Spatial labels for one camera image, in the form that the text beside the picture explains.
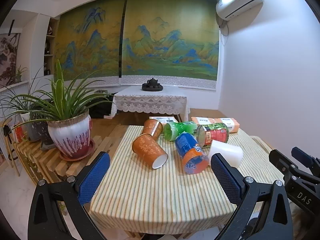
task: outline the potted plant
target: potted plant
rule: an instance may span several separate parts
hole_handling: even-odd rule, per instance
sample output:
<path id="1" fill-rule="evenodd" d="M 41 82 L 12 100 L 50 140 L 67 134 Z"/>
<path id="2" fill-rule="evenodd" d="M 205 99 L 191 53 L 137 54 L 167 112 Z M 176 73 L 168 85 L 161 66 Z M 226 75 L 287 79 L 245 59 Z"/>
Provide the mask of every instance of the potted plant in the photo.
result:
<path id="1" fill-rule="evenodd" d="M 90 148 L 94 148 L 92 146 L 93 141 L 90 146 L 92 121 L 89 116 L 89 108 L 100 103 L 109 102 L 105 94 L 94 93 L 94 89 L 88 89 L 92 83 L 98 81 L 88 81 L 88 78 L 96 72 L 87 75 L 80 81 L 79 85 L 74 87 L 80 74 L 70 82 L 68 87 L 65 87 L 61 65 L 57 60 L 56 81 L 51 80 L 52 91 L 35 91 L 35 93 L 47 96 L 51 101 L 29 94 L 16 96 L 23 97 L 25 101 L 41 107 L 41 110 L 31 110 L 30 112 L 39 113 L 45 118 L 29 120 L 24 123 L 46 121 L 48 123 L 48 132 L 55 145 L 62 152 L 62 158 L 78 160 L 87 156 Z M 104 100 L 93 102 L 97 98 L 104 98 Z"/>
<path id="2" fill-rule="evenodd" d="M 22 73 L 27 71 L 28 69 L 26 67 L 24 68 L 21 68 L 21 65 L 20 67 L 16 68 L 16 74 L 14 76 L 14 83 L 20 83 L 21 82 L 21 77 L 22 77 Z"/>
<path id="3" fill-rule="evenodd" d="M 34 91 L 32 92 L 32 87 L 34 84 L 35 79 L 32 80 L 32 83 L 29 85 L 27 95 L 33 95 Z M 7 89 L 7 95 L 1 98 L 1 109 L 5 112 L 8 110 L 13 110 L 14 113 L 19 114 L 22 121 L 29 121 L 30 119 L 30 111 L 32 108 L 32 100 L 27 100 L 28 98 L 25 96 L 20 96 L 15 93 L 13 89 L 8 86 L 4 86 Z M 40 139 L 36 130 L 32 127 L 31 124 L 25 124 L 25 130 L 27 132 L 27 138 L 31 142 L 38 141 Z"/>
<path id="4" fill-rule="evenodd" d="M 33 110 L 43 110 L 39 106 L 34 106 L 32 108 Z M 44 119 L 45 116 L 43 114 L 37 113 L 37 112 L 32 112 L 30 114 L 30 120 L 38 120 L 38 119 Z M 32 127 L 36 130 L 38 135 L 40 136 L 41 140 L 41 146 L 40 149 L 42 151 L 46 151 L 49 149 L 56 148 L 57 146 L 54 144 L 54 142 L 51 139 L 51 136 L 48 132 L 48 124 L 46 121 L 41 121 L 41 122 L 32 122 L 31 123 Z"/>

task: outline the orange paper cup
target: orange paper cup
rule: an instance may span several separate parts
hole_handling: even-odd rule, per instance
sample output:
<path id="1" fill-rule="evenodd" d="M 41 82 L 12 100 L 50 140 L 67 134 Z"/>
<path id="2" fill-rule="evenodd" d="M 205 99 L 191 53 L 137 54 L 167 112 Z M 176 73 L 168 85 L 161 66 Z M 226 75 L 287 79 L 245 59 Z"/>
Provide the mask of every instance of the orange paper cup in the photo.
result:
<path id="1" fill-rule="evenodd" d="M 160 134 L 162 133 L 163 127 L 161 122 L 156 119 L 148 119 L 144 122 L 144 127 L 141 134 L 150 134 L 155 141 L 158 140 Z"/>
<path id="2" fill-rule="evenodd" d="M 143 133 L 135 138 L 132 150 L 153 169 L 162 167 L 168 159 L 168 154 L 150 134 Z"/>

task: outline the metal screw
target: metal screw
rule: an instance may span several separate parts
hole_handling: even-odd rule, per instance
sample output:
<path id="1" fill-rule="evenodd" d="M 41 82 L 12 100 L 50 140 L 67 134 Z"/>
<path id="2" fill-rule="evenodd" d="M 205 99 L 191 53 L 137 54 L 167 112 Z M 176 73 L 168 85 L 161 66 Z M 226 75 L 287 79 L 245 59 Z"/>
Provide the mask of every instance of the metal screw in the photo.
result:
<path id="1" fill-rule="evenodd" d="M 245 181 L 248 182 L 248 183 L 252 183 L 254 180 L 253 180 L 252 177 L 246 177 Z"/>
<path id="2" fill-rule="evenodd" d="M 279 187 L 281 187 L 281 186 L 282 186 L 282 181 L 276 180 L 276 184 L 277 184 Z"/>
<path id="3" fill-rule="evenodd" d="M 76 180 L 76 177 L 75 176 L 69 176 L 67 178 L 67 182 L 74 182 Z"/>
<path id="4" fill-rule="evenodd" d="M 41 180 L 38 181 L 38 185 L 39 186 L 42 186 L 44 184 L 45 184 L 45 179 L 41 179 Z"/>

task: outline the striped tablecloth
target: striped tablecloth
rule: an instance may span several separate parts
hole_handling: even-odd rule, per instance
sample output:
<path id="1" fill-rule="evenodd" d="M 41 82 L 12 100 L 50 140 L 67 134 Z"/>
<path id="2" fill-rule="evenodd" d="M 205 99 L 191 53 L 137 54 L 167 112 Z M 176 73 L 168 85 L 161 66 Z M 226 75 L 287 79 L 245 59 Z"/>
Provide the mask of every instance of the striped tablecloth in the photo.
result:
<path id="1" fill-rule="evenodd" d="M 89 213 L 97 226 L 180 234 L 225 224 L 236 205 L 229 202 L 211 168 L 195 175 L 184 173 L 174 142 L 161 135 L 158 143 L 169 159 L 162 168 L 150 169 L 131 150 L 142 128 L 129 126 L 92 199 Z M 263 183 L 283 177 L 269 163 L 268 153 L 241 129 L 230 134 L 228 143 L 244 151 L 239 168 L 243 176 Z"/>

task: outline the blue soda can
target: blue soda can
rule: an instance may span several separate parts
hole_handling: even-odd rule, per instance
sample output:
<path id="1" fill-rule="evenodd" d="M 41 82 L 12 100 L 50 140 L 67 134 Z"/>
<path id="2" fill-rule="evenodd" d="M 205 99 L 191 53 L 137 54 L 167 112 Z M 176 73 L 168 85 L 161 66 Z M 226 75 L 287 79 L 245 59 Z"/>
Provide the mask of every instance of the blue soda can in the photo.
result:
<path id="1" fill-rule="evenodd" d="M 208 166 L 209 159 L 193 135 L 183 132 L 176 138 L 175 145 L 186 173 L 197 174 Z"/>

